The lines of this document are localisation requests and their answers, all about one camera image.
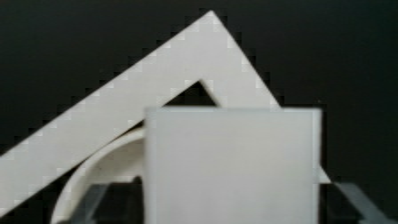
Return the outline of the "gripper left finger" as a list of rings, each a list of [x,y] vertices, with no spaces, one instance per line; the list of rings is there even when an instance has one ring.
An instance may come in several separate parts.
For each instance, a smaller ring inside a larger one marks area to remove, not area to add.
[[[143,178],[93,184],[70,217],[70,224],[144,224]]]

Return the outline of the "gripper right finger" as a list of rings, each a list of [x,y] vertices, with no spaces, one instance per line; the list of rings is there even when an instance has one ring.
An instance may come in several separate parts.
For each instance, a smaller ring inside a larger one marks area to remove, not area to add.
[[[320,224],[391,224],[391,218],[351,182],[320,187]]]

